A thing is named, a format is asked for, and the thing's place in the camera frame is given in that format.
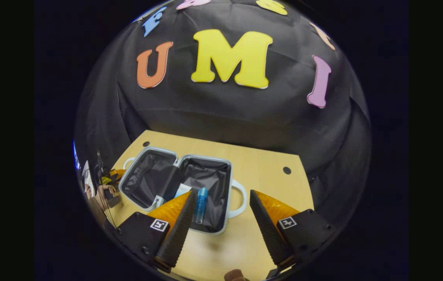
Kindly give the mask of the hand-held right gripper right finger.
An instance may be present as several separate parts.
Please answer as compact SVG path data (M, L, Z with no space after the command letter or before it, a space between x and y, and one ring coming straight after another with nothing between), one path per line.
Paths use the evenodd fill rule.
M300 212L256 190L250 191L250 207L278 270L309 263L336 232L313 209Z

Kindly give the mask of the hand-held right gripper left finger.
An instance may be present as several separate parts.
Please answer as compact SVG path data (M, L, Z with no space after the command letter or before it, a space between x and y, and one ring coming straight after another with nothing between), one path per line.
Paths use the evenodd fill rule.
M144 214L135 212L117 226L117 239L142 263L170 273L191 226L197 195L188 191Z

